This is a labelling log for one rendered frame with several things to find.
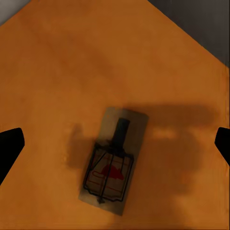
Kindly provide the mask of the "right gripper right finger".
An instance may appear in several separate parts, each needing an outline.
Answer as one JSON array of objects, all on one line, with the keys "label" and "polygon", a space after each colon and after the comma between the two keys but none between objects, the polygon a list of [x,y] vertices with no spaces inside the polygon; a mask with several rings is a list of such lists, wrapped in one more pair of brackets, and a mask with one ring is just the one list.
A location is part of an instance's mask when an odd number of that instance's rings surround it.
[{"label": "right gripper right finger", "polygon": [[223,127],[218,129],[215,145],[230,166],[230,129]]}]

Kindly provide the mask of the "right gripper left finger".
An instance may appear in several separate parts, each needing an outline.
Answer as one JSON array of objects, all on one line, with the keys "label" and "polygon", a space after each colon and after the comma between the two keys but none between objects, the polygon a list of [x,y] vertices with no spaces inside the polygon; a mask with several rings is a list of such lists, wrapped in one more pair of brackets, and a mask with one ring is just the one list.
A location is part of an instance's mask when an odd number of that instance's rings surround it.
[{"label": "right gripper left finger", "polygon": [[24,135],[20,127],[0,133],[0,184],[24,146]]}]

